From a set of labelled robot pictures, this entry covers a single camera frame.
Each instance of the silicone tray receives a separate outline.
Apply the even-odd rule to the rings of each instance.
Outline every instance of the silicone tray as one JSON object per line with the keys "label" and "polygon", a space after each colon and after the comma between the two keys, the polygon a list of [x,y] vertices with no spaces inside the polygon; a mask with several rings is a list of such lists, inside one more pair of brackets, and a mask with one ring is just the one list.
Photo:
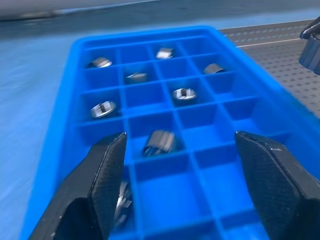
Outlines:
{"label": "silicone tray", "polygon": [[[170,59],[156,59],[160,48]],[[112,65],[87,68],[105,56]],[[226,72],[204,74],[217,63]],[[148,73],[149,81],[124,77]],[[172,91],[192,88],[194,105],[177,107]],[[113,101],[112,118],[90,109]],[[156,129],[174,132],[181,148],[157,157],[142,149]],[[284,143],[320,178],[319,122],[228,39],[206,26],[84,38],[70,52],[43,147],[20,239],[27,239],[56,187],[91,145],[127,132],[123,178],[132,215],[110,239],[267,240],[248,194],[234,142],[238,130]]]}

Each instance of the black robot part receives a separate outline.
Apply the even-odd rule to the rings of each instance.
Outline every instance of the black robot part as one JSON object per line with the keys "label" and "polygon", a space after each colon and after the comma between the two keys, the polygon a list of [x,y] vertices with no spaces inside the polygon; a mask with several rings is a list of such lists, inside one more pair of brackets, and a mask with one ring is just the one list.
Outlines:
{"label": "black robot part", "polygon": [[320,75],[320,17],[301,32],[300,38],[308,41],[299,58],[299,63]]}
{"label": "black robot part", "polygon": [[64,179],[30,240],[106,240],[113,227],[124,168],[127,135],[94,144]]}
{"label": "black robot part", "polygon": [[318,240],[320,183],[279,142],[238,131],[249,194],[270,240]]}

